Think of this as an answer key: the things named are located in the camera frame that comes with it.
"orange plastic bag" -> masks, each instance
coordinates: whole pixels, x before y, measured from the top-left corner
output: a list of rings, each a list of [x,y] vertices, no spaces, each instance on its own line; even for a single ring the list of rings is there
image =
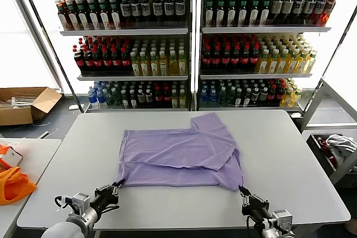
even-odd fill
[[[20,170],[20,167],[13,167],[0,173],[0,205],[14,203],[36,189],[36,185]]]

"dark bottle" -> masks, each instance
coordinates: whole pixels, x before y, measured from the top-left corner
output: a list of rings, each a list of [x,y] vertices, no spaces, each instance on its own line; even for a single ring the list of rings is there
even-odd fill
[[[272,6],[270,8],[270,13],[268,16],[271,24],[278,25],[280,23],[279,14],[282,6],[283,6],[283,0],[273,0]]]
[[[257,18],[259,13],[259,0],[253,0],[252,5],[250,7],[250,14],[249,14],[249,26],[254,26],[257,24]]]

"gray table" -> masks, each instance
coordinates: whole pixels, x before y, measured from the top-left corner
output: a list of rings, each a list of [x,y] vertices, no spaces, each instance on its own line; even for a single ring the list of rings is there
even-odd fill
[[[19,164],[21,172],[29,176],[30,180],[37,183],[44,173],[47,165],[61,144],[60,139],[6,139],[5,142],[19,142],[14,146],[16,151],[23,155]],[[0,237],[11,237],[16,227],[16,220],[25,205],[28,197],[21,199],[11,205],[0,206]]]
[[[41,229],[65,221],[54,197],[93,196],[112,183],[125,129],[188,128],[207,112],[79,115],[23,209],[17,224]],[[325,172],[282,110],[220,111],[240,147],[245,186],[269,199],[271,211],[288,209],[294,225],[341,222],[350,214]],[[120,209],[106,213],[96,230],[245,228],[238,192],[220,187],[129,187]]]

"floor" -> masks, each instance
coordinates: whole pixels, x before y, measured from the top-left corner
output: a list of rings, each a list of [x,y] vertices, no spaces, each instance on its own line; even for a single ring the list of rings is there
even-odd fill
[[[20,125],[16,127],[0,127],[0,135],[6,138],[37,138],[43,132],[48,131],[50,133],[49,138],[64,139],[68,130],[72,126],[76,117],[80,114],[79,110],[69,111],[69,105],[75,104],[72,99],[61,99],[54,109],[42,120],[30,125]],[[325,98],[318,110],[311,119],[312,123],[351,123],[353,119],[338,106],[330,98]],[[303,132],[302,136],[307,139],[312,132]],[[357,139],[357,130],[345,130],[344,134]],[[355,198],[357,189],[343,189],[338,190],[341,198],[344,200],[348,207],[352,217],[357,218],[357,200]],[[13,238],[27,237],[27,238],[39,238],[43,231],[35,230],[22,230],[18,228]],[[250,231],[252,238],[258,238],[258,234],[255,230]],[[172,237],[179,238],[185,236],[187,238],[200,238],[200,237],[217,237],[222,238],[246,238],[248,237],[246,230],[206,230],[206,231],[124,231],[124,232],[102,232],[102,238],[144,238],[144,237]],[[320,228],[317,232],[314,232],[309,238],[353,238],[355,235],[347,232],[343,224],[326,225]]]

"bottle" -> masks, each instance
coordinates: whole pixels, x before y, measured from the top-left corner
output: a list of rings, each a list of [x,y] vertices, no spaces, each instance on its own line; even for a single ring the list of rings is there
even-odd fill
[[[222,27],[224,23],[224,0],[218,0],[218,6],[216,9],[216,27]]]
[[[260,59],[255,66],[255,72],[259,74],[265,73],[267,63],[268,63],[268,55],[269,55],[269,50],[264,50],[263,54],[260,56]]]
[[[255,26],[259,12],[259,0],[253,0],[250,7],[249,26]]]
[[[205,6],[205,26],[206,27],[212,27],[212,21],[213,21],[213,0],[206,0],[206,6]]]
[[[233,27],[235,22],[235,0],[229,0],[229,8],[227,15],[227,27]]]
[[[180,108],[186,107],[186,94],[184,89],[180,89]]]
[[[165,0],[165,16],[166,20],[169,22],[175,20],[175,5],[172,0]]]
[[[237,26],[243,27],[245,25],[245,17],[247,15],[247,0],[240,1],[239,13],[238,13],[238,21]]]
[[[285,66],[288,64],[288,53],[289,51],[287,49],[283,49],[281,57],[278,59],[277,62],[277,74],[284,73]]]

